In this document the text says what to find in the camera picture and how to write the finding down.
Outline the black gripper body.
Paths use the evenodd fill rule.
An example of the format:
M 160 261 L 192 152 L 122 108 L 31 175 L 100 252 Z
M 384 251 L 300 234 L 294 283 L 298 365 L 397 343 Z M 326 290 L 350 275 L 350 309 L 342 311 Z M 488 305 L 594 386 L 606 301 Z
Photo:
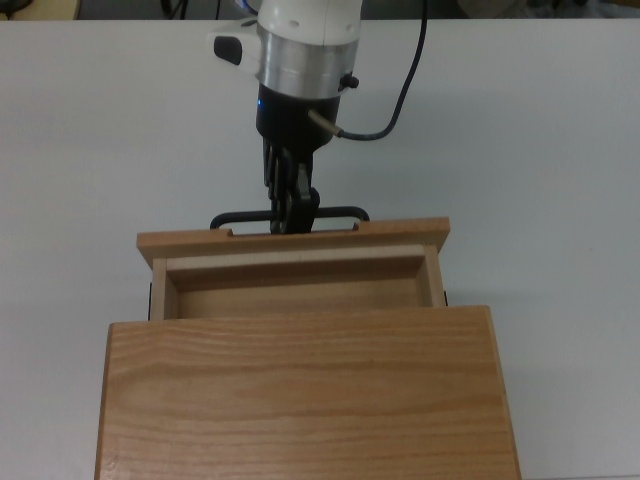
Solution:
M 256 128 L 260 135 L 277 147 L 292 153 L 313 153 L 328 144 L 333 135 L 313 122 L 309 111 L 315 110 L 335 122 L 340 97 L 300 99 L 276 92 L 260 84 L 257 99 Z

